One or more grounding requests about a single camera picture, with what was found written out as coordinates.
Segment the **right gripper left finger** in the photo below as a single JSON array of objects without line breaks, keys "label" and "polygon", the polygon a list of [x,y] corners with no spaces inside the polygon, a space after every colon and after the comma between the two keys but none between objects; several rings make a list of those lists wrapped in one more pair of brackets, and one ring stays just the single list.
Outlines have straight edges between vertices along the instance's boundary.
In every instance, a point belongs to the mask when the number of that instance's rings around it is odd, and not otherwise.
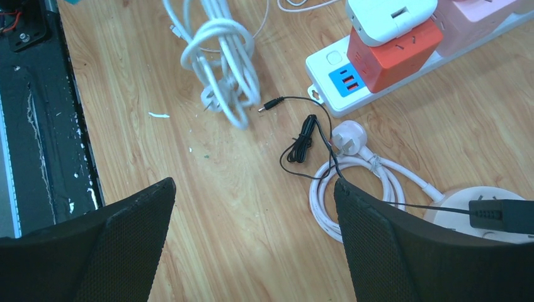
[{"label": "right gripper left finger", "polygon": [[147,301],[176,195],[167,177],[121,201],[1,239],[2,301]]}]

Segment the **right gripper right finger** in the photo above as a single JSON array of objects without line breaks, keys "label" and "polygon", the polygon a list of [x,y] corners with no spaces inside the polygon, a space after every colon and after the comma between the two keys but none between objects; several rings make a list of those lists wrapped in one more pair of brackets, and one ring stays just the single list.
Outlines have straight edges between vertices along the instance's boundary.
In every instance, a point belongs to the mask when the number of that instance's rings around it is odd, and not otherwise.
[{"label": "right gripper right finger", "polygon": [[334,200],[357,301],[532,301],[533,244],[432,224],[338,179]]}]

